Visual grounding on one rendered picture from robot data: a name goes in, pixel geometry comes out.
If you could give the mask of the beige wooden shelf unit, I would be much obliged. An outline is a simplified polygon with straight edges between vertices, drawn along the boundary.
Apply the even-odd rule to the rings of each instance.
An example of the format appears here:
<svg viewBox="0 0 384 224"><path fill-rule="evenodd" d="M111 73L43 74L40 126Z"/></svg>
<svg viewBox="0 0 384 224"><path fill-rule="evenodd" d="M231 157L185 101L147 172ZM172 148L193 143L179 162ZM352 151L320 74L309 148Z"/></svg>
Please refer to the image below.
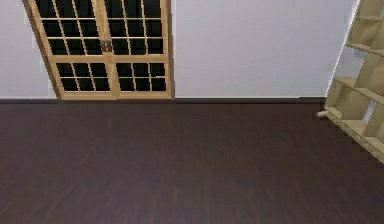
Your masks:
<svg viewBox="0 0 384 224"><path fill-rule="evenodd" d="M384 0L359 0L317 115L384 164Z"/></svg>

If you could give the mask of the wooden glazed double door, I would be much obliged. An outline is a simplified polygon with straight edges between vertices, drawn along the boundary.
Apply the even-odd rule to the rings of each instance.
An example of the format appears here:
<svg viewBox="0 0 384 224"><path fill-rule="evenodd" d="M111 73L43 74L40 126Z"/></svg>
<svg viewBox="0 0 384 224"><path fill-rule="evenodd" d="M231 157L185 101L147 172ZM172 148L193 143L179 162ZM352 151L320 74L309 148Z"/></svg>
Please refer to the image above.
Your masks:
<svg viewBox="0 0 384 224"><path fill-rule="evenodd" d="M175 98L171 0L22 2L58 99Z"/></svg>

